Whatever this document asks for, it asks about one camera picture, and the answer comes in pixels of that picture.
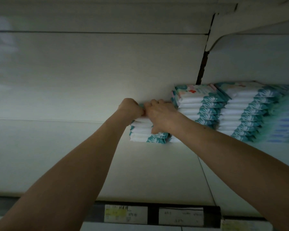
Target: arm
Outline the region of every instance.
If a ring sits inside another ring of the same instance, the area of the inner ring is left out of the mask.
[[[0,230],[79,230],[106,179],[127,125],[143,114],[133,99],[47,171],[0,220]]]
[[[195,152],[278,230],[289,230],[289,166],[230,136],[198,124],[163,100],[145,104],[152,133],[169,132]]]

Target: price tag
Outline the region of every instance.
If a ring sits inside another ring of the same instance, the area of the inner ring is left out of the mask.
[[[105,205],[104,222],[146,225],[148,207]]]
[[[204,225],[203,208],[160,208],[158,224],[197,226]]]

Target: stack of wet wipes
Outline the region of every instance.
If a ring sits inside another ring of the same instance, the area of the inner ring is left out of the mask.
[[[263,116],[279,99],[278,90],[258,82],[220,82],[215,86],[229,97],[216,130],[241,141],[253,140]]]
[[[153,123],[148,117],[140,117],[131,123],[130,137],[134,142],[166,143],[168,133],[151,134]]]
[[[213,84],[179,85],[172,91],[178,111],[197,123],[213,128],[227,98]],[[180,142],[172,136],[170,142]]]
[[[263,118],[255,142],[289,143],[289,85],[270,85],[282,95]]]

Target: hand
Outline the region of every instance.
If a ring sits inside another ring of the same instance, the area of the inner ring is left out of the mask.
[[[144,109],[132,98],[125,98],[118,107],[117,111],[122,111],[130,117],[130,121],[135,120],[144,114]]]
[[[152,134],[158,132],[170,132],[171,120],[178,114],[171,103],[165,103],[164,100],[151,100],[144,103],[146,115],[153,123]]]

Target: forearm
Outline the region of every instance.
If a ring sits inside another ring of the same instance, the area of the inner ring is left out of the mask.
[[[263,216],[289,225],[289,167],[241,141],[189,120],[172,118],[170,133],[194,151]]]
[[[30,187],[0,221],[0,229],[79,230],[130,122],[126,113],[115,112]]]

